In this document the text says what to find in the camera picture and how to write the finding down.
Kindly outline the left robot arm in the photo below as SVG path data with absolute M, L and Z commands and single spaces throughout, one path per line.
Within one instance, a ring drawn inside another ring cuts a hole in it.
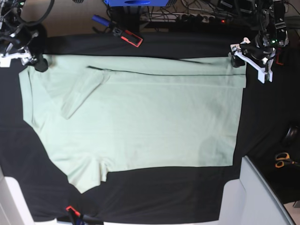
M 246 17 L 238 0 L 234 1 L 239 18 L 257 35 L 249 40 L 247 37 L 239 44 L 230 45 L 232 66 L 235 68 L 246 63 L 258 72 L 261 83 L 272 82 L 273 63 L 284 65 L 280 55 L 289 44 L 285 23 L 285 2 L 283 0 L 252 0 L 250 16 Z

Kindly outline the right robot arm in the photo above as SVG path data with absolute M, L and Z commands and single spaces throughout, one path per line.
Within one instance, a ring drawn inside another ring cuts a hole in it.
M 43 57 L 47 31 L 42 21 L 54 6 L 51 0 L 44 15 L 27 22 L 21 18 L 24 0 L 2 0 L 0 2 L 0 66 L 8 68 L 11 61 L 19 59 L 24 66 L 33 66 L 38 72 L 48 69 Z

